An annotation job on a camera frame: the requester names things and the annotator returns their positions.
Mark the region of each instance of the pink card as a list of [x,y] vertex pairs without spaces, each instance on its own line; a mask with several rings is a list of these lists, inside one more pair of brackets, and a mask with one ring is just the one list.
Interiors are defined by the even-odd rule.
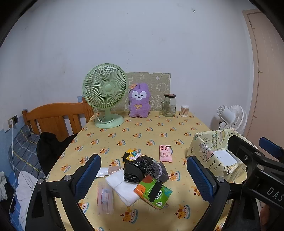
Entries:
[[170,145],[160,145],[160,162],[172,162],[172,152]]

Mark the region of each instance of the patterned tablecloth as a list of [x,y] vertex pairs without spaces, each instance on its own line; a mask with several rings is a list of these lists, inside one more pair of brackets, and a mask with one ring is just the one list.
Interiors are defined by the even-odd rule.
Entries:
[[[169,175],[169,180],[164,185],[173,191],[167,201],[168,206],[158,210],[140,198],[130,207],[126,207],[114,192],[114,213],[98,216],[97,184],[105,179],[95,179],[85,199],[79,201],[95,230],[192,230],[208,207],[208,202],[202,200],[187,171],[186,153],[194,134],[208,131],[209,128],[191,113],[188,117],[176,115],[171,118],[159,113],[151,112],[148,118],[129,118],[128,112],[121,112],[125,122],[111,129],[95,127],[91,118],[48,175],[47,181],[72,175],[93,153],[101,156],[102,167],[123,166],[121,157],[128,149],[140,149],[141,153],[159,160],[159,145],[172,146],[173,162],[164,163]],[[56,199],[56,202],[66,230],[73,230],[61,200]],[[224,222],[228,209],[229,206],[224,209],[221,216],[223,219],[215,230],[222,227],[221,223]]]

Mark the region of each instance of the white fan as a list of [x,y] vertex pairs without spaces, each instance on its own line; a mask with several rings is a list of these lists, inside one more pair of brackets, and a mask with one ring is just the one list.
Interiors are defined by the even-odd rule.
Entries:
[[227,107],[226,105],[221,105],[217,109],[217,115],[224,120],[224,129],[232,128],[237,132],[242,132],[247,123],[247,114],[245,110],[239,105],[233,105]]

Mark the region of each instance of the jar lid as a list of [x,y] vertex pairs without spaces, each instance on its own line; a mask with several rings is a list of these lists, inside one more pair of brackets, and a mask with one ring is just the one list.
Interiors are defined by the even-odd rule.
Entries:
[[176,95],[175,94],[165,94],[164,95],[166,98],[175,98]]

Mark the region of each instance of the wooden door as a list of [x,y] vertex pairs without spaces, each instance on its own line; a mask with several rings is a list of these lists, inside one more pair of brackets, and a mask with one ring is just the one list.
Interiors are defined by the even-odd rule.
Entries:
[[258,83],[254,86],[256,101],[251,107],[251,111],[254,108],[252,121],[248,121],[247,135],[244,135],[257,147],[261,137],[284,147],[284,42],[263,13],[247,16],[253,31],[252,44],[255,39],[256,45],[254,62],[258,62]]

